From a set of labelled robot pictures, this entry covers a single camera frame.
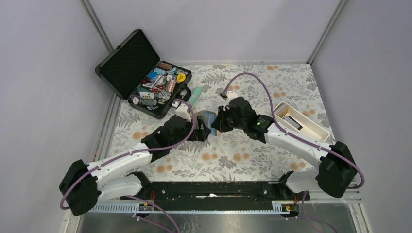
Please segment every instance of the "floral pattern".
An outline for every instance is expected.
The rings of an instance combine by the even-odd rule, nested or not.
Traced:
[[[310,65],[190,65],[191,89],[202,87],[194,105],[200,110],[217,111],[224,103],[218,95],[229,80],[242,72],[258,75],[270,91],[274,106],[289,103],[311,120],[332,133]],[[268,97],[257,80],[243,75],[232,82],[230,90],[248,100],[258,114],[270,115]],[[163,125],[174,110],[163,119],[155,119],[129,106],[121,105],[109,156],[125,151]],[[333,135],[327,140],[332,143]],[[287,171],[304,171],[313,167],[303,159],[275,146],[249,139],[241,130],[218,133],[206,142],[184,142],[149,165],[127,172],[143,171],[151,181],[273,181]]]

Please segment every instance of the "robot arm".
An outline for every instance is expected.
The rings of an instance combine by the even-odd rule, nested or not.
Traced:
[[[168,155],[171,149],[162,150],[162,148],[170,147],[187,137],[192,128],[192,119],[187,111],[188,107],[181,104],[176,110],[176,115],[172,116],[163,126],[157,128],[135,146],[111,158],[89,164],[84,164],[82,160],[74,162],[59,185],[63,195],[81,176],[90,171],[91,173],[85,176],[66,198],[73,214],[81,215],[87,212],[98,201],[136,195],[148,185],[149,181],[143,173],[131,173],[126,177],[124,175],[133,168],[149,164]],[[187,140],[204,141],[210,134],[210,129],[199,117],[193,124],[197,124],[201,129],[195,129]],[[135,152],[139,149],[145,149],[145,152]]]
[[[249,102],[238,97],[233,91],[227,92],[226,97],[225,105],[219,107],[212,128],[220,132],[241,129],[253,140],[278,146],[308,161],[315,169],[304,172],[288,172],[285,174],[286,177],[283,177],[286,178],[286,186],[292,192],[323,190],[336,198],[343,196],[356,175],[353,167],[333,154],[318,150],[284,133],[274,124],[271,116],[257,115]],[[349,149],[342,142],[329,145],[328,143],[318,143],[303,135],[300,137],[323,148],[330,148],[353,162]]]

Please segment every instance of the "orange flower pattern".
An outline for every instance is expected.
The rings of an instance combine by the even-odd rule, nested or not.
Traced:
[[[219,94],[236,74],[250,72],[267,85],[274,106],[285,101],[299,112],[330,131],[321,97],[309,65],[189,65],[191,86],[204,90],[194,106],[195,112],[216,112],[224,103]],[[229,90],[250,102],[256,113],[268,115],[268,102],[258,82],[243,75],[232,82]],[[142,138],[175,114],[170,109],[163,119],[153,117],[123,102],[120,107],[109,155],[113,156],[136,145]],[[206,142],[184,142],[164,159],[127,171],[143,171],[151,181],[252,181],[279,178],[287,171],[303,171],[312,166],[289,152],[250,139],[240,130],[218,132]]]
[[[236,162],[242,161],[242,156],[239,153],[233,155],[233,160]]]

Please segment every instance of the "white box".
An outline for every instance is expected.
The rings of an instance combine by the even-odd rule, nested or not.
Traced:
[[[319,142],[325,142],[329,137],[330,133],[322,128],[320,125],[313,122],[311,119],[292,108],[286,102],[279,103],[274,110],[275,118],[278,122],[281,122],[288,129],[298,132],[306,137],[309,137],[313,140]],[[298,124],[302,126],[299,130],[294,127],[292,124],[285,121],[284,117],[292,117]]]

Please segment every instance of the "blue object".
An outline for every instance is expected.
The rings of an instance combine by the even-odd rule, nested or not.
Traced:
[[[147,77],[149,78],[149,80],[152,80],[152,79],[156,78],[156,76],[157,76],[157,73],[154,72],[154,71],[150,72],[150,73],[147,75]]]
[[[153,71],[156,72],[158,75],[166,74],[165,70],[162,70],[162,69],[159,69],[159,68],[155,68]]]
[[[203,122],[211,130],[210,135],[217,136],[216,129],[212,127],[212,123],[216,120],[216,115],[210,112],[203,112]]]

